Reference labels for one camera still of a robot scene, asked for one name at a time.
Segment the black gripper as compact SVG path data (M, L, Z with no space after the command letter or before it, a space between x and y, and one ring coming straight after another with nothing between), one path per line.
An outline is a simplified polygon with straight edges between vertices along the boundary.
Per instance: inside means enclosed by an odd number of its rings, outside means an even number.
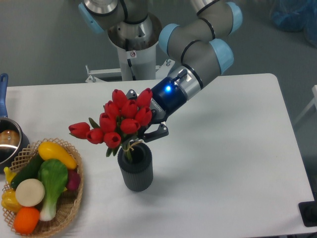
M169 130L165 124L166 120L187 102L186 94L171 77L164 78L151 91L150 109L156 112L152 115L149 124L141 128L140 139L146 143L168 136ZM136 100L138 94L133 89L130 89L126 93L126 97L128 100ZM145 133L146 129L152 124L159 124L157 130Z

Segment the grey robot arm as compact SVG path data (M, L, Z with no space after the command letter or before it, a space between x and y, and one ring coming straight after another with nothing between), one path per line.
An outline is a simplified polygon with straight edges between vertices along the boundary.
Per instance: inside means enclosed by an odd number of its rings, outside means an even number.
M232 50L223 37L241 26L240 8L220 0L193 0L191 5L198 17L195 21L184 27L162 27L146 0L84 0L79 4L90 28L107 32L117 48L124 81L158 77L157 47L180 63L144 95L150 107L146 123L141 128L127 124L132 132L123 132L122 142L148 142L168 135L166 119L233 64Z

